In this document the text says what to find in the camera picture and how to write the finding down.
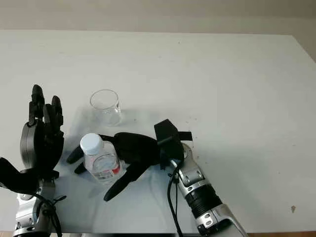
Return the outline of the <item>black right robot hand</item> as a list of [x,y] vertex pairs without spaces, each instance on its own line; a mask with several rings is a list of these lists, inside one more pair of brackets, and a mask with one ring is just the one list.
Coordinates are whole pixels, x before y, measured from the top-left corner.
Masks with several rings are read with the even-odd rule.
[[150,166],[158,164],[159,148],[155,139],[141,134],[88,133],[68,156],[67,163],[73,164],[81,158],[83,162],[75,173],[88,171],[99,183],[109,186],[104,201],[110,201]]

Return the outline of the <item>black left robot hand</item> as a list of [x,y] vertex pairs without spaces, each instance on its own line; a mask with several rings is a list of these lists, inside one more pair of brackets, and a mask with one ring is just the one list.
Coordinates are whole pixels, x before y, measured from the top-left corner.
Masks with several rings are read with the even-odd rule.
[[25,172],[37,178],[58,178],[54,170],[64,146],[63,112],[61,101],[54,95],[45,103],[42,88],[35,84],[29,102],[29,117],[22,129],[20,153]]

